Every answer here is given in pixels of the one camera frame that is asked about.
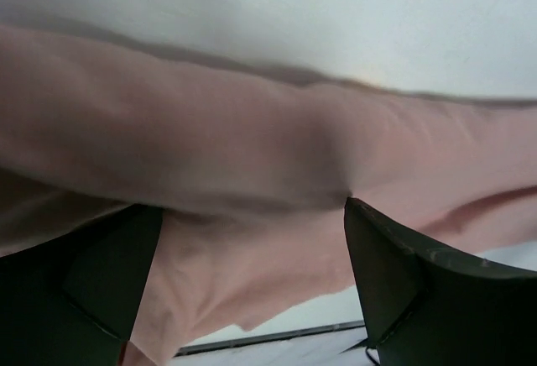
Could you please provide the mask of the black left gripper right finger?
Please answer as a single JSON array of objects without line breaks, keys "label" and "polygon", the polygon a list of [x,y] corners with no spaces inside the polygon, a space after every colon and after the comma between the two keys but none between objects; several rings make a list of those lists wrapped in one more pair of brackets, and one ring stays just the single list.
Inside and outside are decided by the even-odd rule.
[{"label": "black left gripper right finger", "polygon": [[533,365],[536,274],[467,254],[350,198],[344,228],[382,365]]}]

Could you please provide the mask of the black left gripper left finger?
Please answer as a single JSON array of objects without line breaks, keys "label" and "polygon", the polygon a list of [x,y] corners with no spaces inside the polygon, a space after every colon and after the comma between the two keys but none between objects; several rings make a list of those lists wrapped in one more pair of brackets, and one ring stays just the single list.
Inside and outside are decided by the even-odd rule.
[{"label": "black left gripper left finger", "polygon": [[116,365],[163,211],[132,206],[1,259],[2,366]]}]

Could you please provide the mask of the pink pixel-print t-shirt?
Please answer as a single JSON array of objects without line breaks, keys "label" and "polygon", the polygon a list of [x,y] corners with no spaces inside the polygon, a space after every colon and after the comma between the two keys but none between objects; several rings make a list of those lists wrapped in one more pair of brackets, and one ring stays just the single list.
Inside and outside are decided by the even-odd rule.
[{"label": "pink pixel-print t-shirt", "polygon": [[351,286],[349,196],[468,252],[534,240],[536,108],[1,29],[2,254],[132,204],[164,210],[126,365]]}]

